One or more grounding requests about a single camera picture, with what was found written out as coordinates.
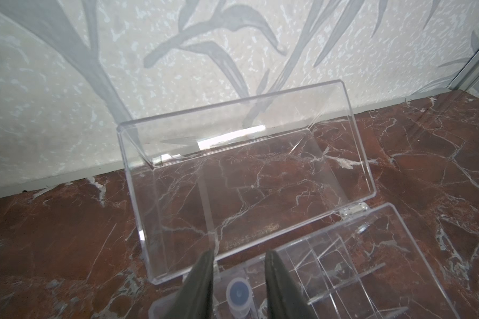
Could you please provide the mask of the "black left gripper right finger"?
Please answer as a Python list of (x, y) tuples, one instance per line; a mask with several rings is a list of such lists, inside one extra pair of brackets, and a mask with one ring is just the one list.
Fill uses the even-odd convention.
[(268, 318), (316, 318), (276, 251), (266, 253), (264, 267)]

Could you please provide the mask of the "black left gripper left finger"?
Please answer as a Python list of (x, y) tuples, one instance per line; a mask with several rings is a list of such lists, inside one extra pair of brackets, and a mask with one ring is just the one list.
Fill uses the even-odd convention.
[(213, 309), (214, 251), (202, 253), (163, 318), (210, 318)]

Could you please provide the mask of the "clear acrylic lipstick organizer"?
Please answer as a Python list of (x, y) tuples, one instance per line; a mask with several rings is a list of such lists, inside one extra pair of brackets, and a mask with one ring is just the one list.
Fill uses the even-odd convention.
[(123, 122), (117, 128), (148, 279), (185, 282), (214, 251), (210, 318), (229, 282), (268, 318), (276, 251), (316, 318), (457, 318), (377, 189), (346, 87), (329, 81)]

